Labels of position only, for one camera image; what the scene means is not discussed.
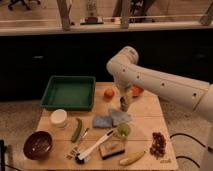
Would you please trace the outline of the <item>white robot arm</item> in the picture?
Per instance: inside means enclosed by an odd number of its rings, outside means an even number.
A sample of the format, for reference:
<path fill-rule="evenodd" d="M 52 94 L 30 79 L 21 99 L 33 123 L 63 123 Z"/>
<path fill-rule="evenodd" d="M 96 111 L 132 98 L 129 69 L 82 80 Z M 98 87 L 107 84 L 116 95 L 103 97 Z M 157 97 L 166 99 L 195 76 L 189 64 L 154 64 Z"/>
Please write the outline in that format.
<path fill-rule="evenodd" d="M 137 51 L 126 46 L 107 62 L 121 95 L 121 106 L 128 110 L 130 88 L 136 85 L 201 114 L 211 123 L 211 129 L 199 171 L 213 171 L 213 83 L 140 67 L 138 59 Z"/>

